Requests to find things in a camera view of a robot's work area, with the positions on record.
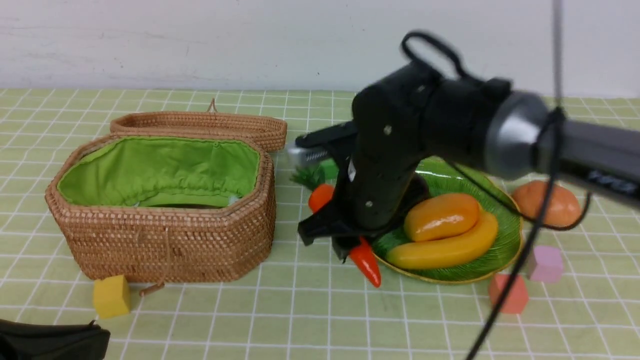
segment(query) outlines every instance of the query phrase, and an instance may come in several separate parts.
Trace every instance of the toy mango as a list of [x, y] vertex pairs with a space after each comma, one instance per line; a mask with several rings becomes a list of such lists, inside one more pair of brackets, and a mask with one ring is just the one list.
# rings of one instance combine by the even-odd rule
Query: toy mango
[[404, 232], [412, 241], [457, 236], [476, 224], [481, 210], [480, 203], [469, 194], [442, 194], [409, 210], [404, 219]]

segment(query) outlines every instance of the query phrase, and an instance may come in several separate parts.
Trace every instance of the woven basket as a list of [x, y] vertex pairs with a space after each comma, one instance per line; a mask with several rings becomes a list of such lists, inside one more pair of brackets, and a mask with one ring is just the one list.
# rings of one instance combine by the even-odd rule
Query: woven basket
[[215, 109], [213, 100], [206, 113], [160, 111], [125, 115], [111, 122], [111, 132], [237, 136], [253, 140], [268, 152], [284, 147], [286, 122], [271, 117], [211, 112]]
[[[81, 146], [66, 160], [47, 187], [45, 199], [87, 277], [124, 274], [130, 282], [162, 286], [165, 282], [226, 282], [244, 276], [268, 257], [276, 201], [273, 160], [265, 147], [282, 147], [279, 144], [284, 144], [286, 123], [253, 116], [211, 115], [127, 115], [114, 121], [114, 133]], [[257, 129], [260, 123], [279, 130], [262, 131]], [[152, 128], [151, 124], [160, 126]], [[222, 125], [231, 130], [214, 128]], [[74, 164], [131, 136], [241, 140], [259, 153], [255, 187], [239, 201], [218, 209], [78, 206], [65, 200], [58, 184]]]

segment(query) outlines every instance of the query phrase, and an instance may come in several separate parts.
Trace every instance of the green fabric lining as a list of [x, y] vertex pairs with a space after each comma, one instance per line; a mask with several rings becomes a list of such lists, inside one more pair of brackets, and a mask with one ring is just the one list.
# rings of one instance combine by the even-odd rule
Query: green fabric lining
[[58, 183], [71, 204], [225, 207], [253, 191], [260, 154], [236, 140], [128, 136], [83, 157]]

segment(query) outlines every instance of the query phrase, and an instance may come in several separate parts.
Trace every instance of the plate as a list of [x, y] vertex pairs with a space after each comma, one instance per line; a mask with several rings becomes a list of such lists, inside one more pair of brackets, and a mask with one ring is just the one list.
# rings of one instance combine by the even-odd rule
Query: plate
[[[463, 170], [492, 194], [518, 209], [511, 196], [496, 186], [485, 175], [468, 168], [463, 168]], [[416, 169], [416, 173], [426, 180], [432, 197], [443, 193], [467, 193], [475, 197], [485, 211], [489, 211], [497, 217], [499, 223], [498, 235], [487, 253], [469, 263], [449, 268], [404, 270], [391, 265], [385, 260], [385, 255], [390, 249], [400, 244], [411, 242], [405, 235], [403, 228], [400, 227], [384, 235], [372, 245], [378, 261], [403, 275], [441, 284], [466, 284], [480, 281], [504, 270], [514, 262], [524, 244], [522, 217], [507, 210], [438, 158], [423, 160]]]

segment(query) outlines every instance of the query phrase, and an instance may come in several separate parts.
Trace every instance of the yellow cube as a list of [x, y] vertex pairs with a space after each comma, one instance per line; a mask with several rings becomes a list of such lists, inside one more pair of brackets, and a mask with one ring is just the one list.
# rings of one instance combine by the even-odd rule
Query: yellow cube
[[129, 284], [124, 275], [94, 281], [93, 307], [103, 319], [131, 312]]

